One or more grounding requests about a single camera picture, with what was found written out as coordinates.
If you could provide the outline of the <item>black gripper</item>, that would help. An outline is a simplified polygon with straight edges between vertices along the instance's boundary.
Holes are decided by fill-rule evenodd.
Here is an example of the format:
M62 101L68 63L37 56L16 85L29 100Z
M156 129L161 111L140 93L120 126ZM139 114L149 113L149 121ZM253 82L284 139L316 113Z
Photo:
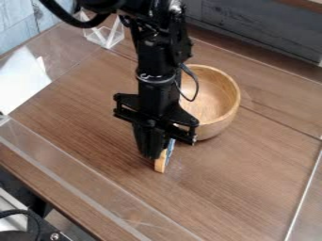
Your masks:
M183 110L181 80L139 80L139 92L116 93L113 115L131 123L141 156L147 159L168 159L172 139L193 145L199 120Z

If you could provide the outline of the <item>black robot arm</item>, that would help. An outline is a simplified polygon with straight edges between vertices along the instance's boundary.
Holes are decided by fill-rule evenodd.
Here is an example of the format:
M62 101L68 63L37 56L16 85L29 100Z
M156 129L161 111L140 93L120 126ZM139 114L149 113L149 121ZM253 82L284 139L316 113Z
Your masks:
M132 123L140 154L157 159L169 141L193 144L199 120L180 105L184 65L192 57L180 0L76 0L96 14L115 13L137 54L136 94L117 93L115 116Z

